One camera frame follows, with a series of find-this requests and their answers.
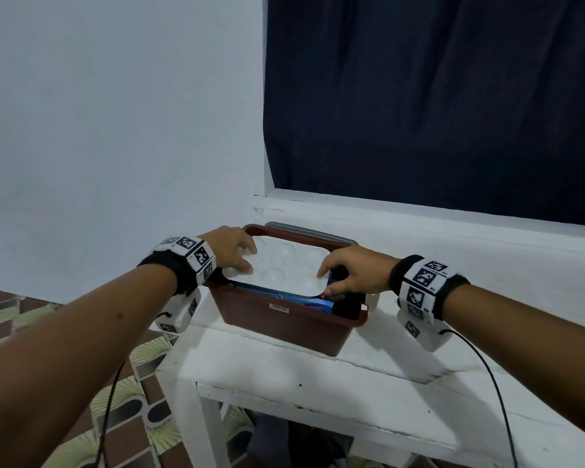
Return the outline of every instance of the tabletop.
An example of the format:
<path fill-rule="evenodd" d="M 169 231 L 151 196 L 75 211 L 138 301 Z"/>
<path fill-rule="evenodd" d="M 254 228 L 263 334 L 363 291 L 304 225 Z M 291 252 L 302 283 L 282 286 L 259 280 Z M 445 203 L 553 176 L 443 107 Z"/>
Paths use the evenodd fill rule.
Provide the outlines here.
<path fill-rule="evenodd" d="M 328 357 L 223 322 L 210 293 L 159 368 L 201 394 L 311 422 L 371 442 L 470 466 L 509 466 L 507 432 L 490 376 L 464 342 L 423 350 L 382 294 L 367 324 Z M 491 362 L 520 466 L 585 466 L 585 434 Z"/>

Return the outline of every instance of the white mold tray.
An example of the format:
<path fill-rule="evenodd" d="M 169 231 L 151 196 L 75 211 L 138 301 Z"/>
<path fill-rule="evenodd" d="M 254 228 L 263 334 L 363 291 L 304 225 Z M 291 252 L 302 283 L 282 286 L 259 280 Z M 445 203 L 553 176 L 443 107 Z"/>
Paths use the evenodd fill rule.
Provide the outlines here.
<path fill-rule="evenodd" d="M 241 255 L 254 268 L 253 274 L 245 274 L 233 267 L 224 267 L 223 275 L 230 281 L 251 284 L 298 296 L 314 297 L 325 290 L 329 273 L 316 277 L 320 264 L 329 251 L 319 246 L 294 241 L 254 236 L 257 253 L 242 250 Z"/>

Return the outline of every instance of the white wooden table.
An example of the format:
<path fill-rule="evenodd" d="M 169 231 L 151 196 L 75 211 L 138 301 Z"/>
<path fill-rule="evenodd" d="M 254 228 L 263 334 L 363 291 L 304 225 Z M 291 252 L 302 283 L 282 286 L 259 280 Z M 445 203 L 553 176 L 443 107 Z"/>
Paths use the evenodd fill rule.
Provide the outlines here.
<path fill-rule="evenodd" d="M 510 466 L 496 393 L 476 356 L 446 367 L 378 310 L 337 357 L 227 325 L 210 293 L 157 376 L 195 468 L 228 467 L 218 401 L 352 435 L 353 454 L 399 466 L 408 452 Z M 453 338 L 440 351 L 464 350 Z M 521 467 L 585 466 L 585 434 L 498 367 Z"/>

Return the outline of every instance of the black cable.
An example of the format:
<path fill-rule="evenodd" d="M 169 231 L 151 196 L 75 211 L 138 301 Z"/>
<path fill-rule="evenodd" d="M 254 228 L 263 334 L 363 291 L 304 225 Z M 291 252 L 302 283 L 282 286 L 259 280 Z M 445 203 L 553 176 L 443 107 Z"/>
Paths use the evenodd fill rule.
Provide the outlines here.
<path fill-rule="evenodd" d="M 512 458 L 514 459 L 513 466 L 514 466 L 514 468 L 518 468 L 518 459 L 516 458 L 516 449 L 514 448 L 514 443 L 513 443 L 514 438 L 512 437 L 512 430 L 509 428 L 509 419 L 507 419 L 507 411 L 505 410 L 505 404 L 503 403 L 503 398 L 500 395 L 499 386 L 498 386 L 498 384 L 496 384 L 496 379 L 494 379 L 494 375 L 492 374 L 490 367 L 485 362 L 484 357 L 481 355 L 481 353 L 479 353 L 478 350 L 475 348 L 475 346 L 471 342 L 469 342 L 464 336 L 460 335 L 455 330 L 451 330 L 448 328 L 440 331 L 440 335 L 443 335 L 447 332 L 453 333 L 453 334 L 457 335 L 459 338 L 461 338 L 462 340 L 464 340 L 468 344 L 468 346 L 470 346 L 473 349 L 473 351 L 476 353 L 476 355 L 479 358 L 481 358 L 481 361 L 484 362 L 485 369 L 488 370 L 488 372 L 490 373 L 491 382 L 494 383 L 494 387 L 496 388 L 496 393 L 499 395 L 500 408 L 503 409 L 503 417 L 505 417 L 505 426 L 507 427 L 507 436 L 509 437 L 509 446 L 512 449 Z"/>
<path fill-rule="evenodd" d="M 124 368 L 125 361 L 117 370 L 117 374 L 115 375 L 115 380 L 113 381 L 113 385 L 110 387 L 110 395 L 109 395 L 109 402 L 106 404 L 106 412 L 104 413 L 104 421 L 102 422 L 101 432 L 100 432 L 100 445 L 98 446 L 98 454 L 95 457 L 94 467 L 98 468 L 101 461 L 101 456 L 104 453 L 104 441 L 106 441 L 106 427 L 109 424 L 109 414 L 110 414 L 110 403 L 113 401 L 113 394 L 115 393 L 115 388 L 117 387 L 117 381 L 119 381 L 119 375 Z"/>

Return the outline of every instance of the storage box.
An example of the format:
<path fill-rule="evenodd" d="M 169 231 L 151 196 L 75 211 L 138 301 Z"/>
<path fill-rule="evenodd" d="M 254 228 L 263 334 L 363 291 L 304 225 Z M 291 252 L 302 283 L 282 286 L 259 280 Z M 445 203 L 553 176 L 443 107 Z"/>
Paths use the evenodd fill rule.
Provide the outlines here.
<path fill-rule="evenodd" d="M 348 246 L 345 243 L 302 235 L 284 229 L 247 225 L 244 230 L 251 236 L 274 236 L 297 243 L 320 246 L 328 251 Z M 345 269 L 337 272 L 346 273 Z M 351 330 L 366 323 L 368 311 L 363 309 L 365 294 L 348 294 L 347 299 L 358 303 L 359 313 L 354 319 L 328 314 L 281 299 L 257 294 L 249 290 L 236 289 L 228 285 L 221 270 L 211 276 L 207 283 L 223 321 L 247 330 L 262 333 L 289 343 L 336 356 L 351 334 Z"/>

